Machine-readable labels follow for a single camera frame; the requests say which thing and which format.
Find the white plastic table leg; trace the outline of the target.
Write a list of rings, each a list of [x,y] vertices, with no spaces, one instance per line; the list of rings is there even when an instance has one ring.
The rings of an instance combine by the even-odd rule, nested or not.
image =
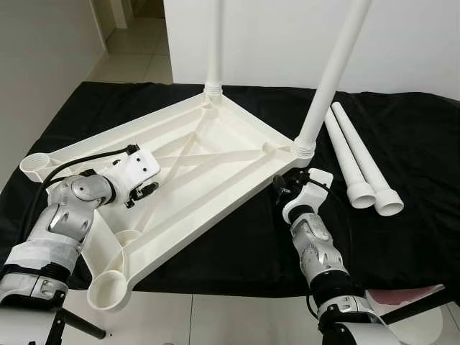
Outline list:
[[[349,204],[355,209],[369,208],[377,201],[374,188],[365,180],[359,169],[354,153],[349,147],[331,108],[326,109],[324,124],[329,138],[331,138],[336,161],[341,168]]]
[[[315,155],[319,129],[324,122],[326,109],[331,105],[351,57],[357,37],[364,26],[372,0],[353,0],[343,21],[343,27],[323,70],[320,83],[313,94],[299,134],[295,138],[293,152],[300,159],[310,160]]]
[[[224,0],[211,3],[211,26],[209,29],[208,63],[203,92],[207,96],[221,94],[221,43],[223,37]]]
[[[370,151],[367,149],[357,129],[351,122],[347,112],[339,102],[334,102],[331,105],[332,112],[336,117],[336,121],[341,126],[342,132],[349,143],[349,148],[355,156],[356,163],[361,168],[365,180],[372,186],[375,198],[375,210],[381,216],[394,216],[400,213],[404,208],[404,203],[400,198],[400,194],[393,190],[387,180],[385,180],[377,162],[374,161]]]

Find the white plastic table top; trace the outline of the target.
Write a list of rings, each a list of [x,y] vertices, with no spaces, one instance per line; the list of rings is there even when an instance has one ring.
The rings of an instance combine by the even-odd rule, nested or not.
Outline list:
[[[159,188],[132,209],[118,200],[94,213],[81,256],[88,304],[118,311],[141,280],[270,183],[295,167],[295,142],[227,96],[191,96],[54,152],[19,169],[33,182],[86,170],[106,175],[138,149],[157,158]]]

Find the black metal table leg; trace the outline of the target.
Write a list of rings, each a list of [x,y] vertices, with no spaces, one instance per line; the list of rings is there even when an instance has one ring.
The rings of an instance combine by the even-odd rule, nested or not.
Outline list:
[[[453,293],[451,290],[444,287],[443,290],[439,290],[439,292],[418,299],[417,301],[394,305],[395,309],[383,313],[381,315],[381,319],[385,322],[385,324],[395,324],[398,321],[405,320],[406,318],[412,318],[412,316],[416,316],[419,313],[440,308],[442,305],[453,302],[454,298],[456,298],[456,293]]]
[[[105,329],[99,328],[99,326],[96,326],[86,319],[80,318],[80,316],[67,309],[61,308],[57,311],[56,316],[60,319],[60,322],[66,326],[72,326],[72,328],[78,329],[78,331],[92,336],[93,338],[105,339],[109,334]]]

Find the large pink towel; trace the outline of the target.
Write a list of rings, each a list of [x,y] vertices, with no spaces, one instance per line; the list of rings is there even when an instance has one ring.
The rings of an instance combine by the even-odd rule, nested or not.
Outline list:
[[[443,289],[443,285],[432,285],[428,287],[398,290],[370,289],[367,293],[377,303],[384,303],[385,305],[401,305],[401,303],[411,303],[412,301],[417,301],[418,299],[428,295],[433,295]]]

